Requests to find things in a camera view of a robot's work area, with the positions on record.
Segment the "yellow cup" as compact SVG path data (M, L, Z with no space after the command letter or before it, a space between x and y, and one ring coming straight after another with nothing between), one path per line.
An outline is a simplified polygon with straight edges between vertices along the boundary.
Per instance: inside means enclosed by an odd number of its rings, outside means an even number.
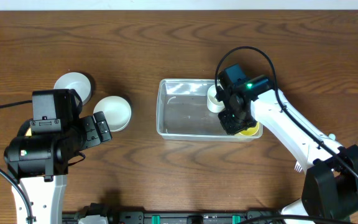
M254 127L247 128L243 131L240 131L236 134L236 136L254 136L258 133L260 129L260 123L256 122L256 125Z

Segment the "white cup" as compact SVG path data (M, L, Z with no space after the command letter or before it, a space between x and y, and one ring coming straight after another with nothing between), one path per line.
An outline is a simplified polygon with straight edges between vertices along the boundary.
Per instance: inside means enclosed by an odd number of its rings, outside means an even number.
M216 85L212 85L208 89L207 101L206 101L207 108L212 113L219 113L225 108L224 103L222 101L218 101L216 96L217 96Z

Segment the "white bowl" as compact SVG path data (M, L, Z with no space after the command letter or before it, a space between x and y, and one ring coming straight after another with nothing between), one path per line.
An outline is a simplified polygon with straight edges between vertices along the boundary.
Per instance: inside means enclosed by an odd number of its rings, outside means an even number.
M94 113L102 111L110 132L122 131L127 127L132 116L132 108L127 100L120 96L108 96L94 107Z

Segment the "grey bowl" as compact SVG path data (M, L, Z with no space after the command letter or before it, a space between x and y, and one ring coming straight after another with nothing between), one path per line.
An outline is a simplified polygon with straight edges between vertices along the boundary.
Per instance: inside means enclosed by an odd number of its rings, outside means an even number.
M54 89L74 89L86 104L91 98L91 82L82 73L70 72L62 75L54 84Z

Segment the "yellow bowl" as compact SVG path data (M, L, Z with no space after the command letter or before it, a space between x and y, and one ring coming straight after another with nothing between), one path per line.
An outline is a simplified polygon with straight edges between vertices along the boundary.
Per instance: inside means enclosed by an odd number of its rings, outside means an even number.
M31 136L32 135L32 131L31 129L29 128L26 133L25 133L25 136Z

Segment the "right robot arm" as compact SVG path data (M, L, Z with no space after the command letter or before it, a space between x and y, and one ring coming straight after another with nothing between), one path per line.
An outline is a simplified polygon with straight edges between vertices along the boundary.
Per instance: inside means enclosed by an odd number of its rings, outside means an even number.
M239 65L217 75L218 114L228 135L260 123L272 132L305 173L301 198L280 211L284 223L346 220L358 212L358 146L344 147L300 114L265 77L248 78Z

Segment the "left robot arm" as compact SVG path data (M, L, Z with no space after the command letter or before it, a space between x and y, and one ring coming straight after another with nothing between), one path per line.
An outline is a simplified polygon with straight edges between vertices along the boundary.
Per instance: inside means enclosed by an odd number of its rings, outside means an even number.
M112 139L104 113L80 117L82 107L74 89L33 92L33 117L4 151L18 223L61 223L71 159Z

